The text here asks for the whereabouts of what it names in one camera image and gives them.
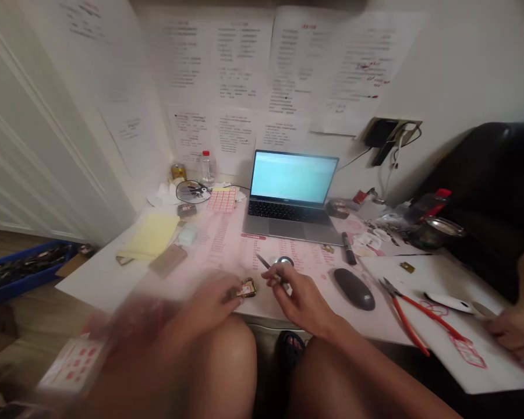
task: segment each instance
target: black leather chair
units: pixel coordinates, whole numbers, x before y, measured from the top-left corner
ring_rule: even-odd
[[[413,194],[452,190],[441,216],[468,237],[447,249],[511,302],[524,253],[524,123],[490,122],[469,133]]]

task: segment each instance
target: laptop touchpad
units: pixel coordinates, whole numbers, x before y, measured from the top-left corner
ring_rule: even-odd
[[[269,222],[270,234],[273,236],[295,237],[301,240],[305,238],[305,230],[300,222],[278,219],[270,219]]]

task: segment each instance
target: hand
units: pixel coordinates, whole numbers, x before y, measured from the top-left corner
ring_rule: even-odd
[[[228,297],[229,290],[240,287],[238,276],[216,271],[212,278],[198,287],[173,321],[187,330],[189,339],[199,337],[223,323],[242,304],[242,298]]]
[[[291,297],[274,279],[275,274],[289,282],[293,289]],[[327,337],[338,316],[326,303],[310,276],[301,275],[291,264],[280,262],[263,273],[262,278],[266,279],[266,285],[272,287],[275,299],[290,321],[314,336]]]
[[[487,329],[495,335],[502,334],[497,341],[518,358],[524,358],[524,303],[507,308]]]

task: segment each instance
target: red bottle cap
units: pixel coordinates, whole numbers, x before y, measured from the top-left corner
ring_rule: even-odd
[[[437,193],[435,195],[443,198],[448,198],[450,195],[452,195],[452,191],[448,189],[439,189],[437,190]]]

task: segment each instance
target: blue plastic crate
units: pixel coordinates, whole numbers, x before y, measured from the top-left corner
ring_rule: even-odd
[[[45,269],[44,271],[38,272],[37,274],[26,276],[25,278],[17,280],[16,282],[12,282],[3,287],[0,287],[0,303],[17,297],[18,295],[21,295],[29,290],[37,288],[38,286],[46,284],[47,282],[55,280],[57,278],[57,270],[59,270],[66,262],[68,262],[76,255],[79,244],[66,242],[64,240],[54,240],[53,242],[45,243],[40,246],[33,247],[31,249],[24,250],[19,253],[1,258],[0,265],[4,263],[14,262],[19,259],[25,259],[29,256],[37,255],[53,247],[56,247],[59,244],[72,245],[72,248],[64,256],[64,262],[50,267],[48,269]]]

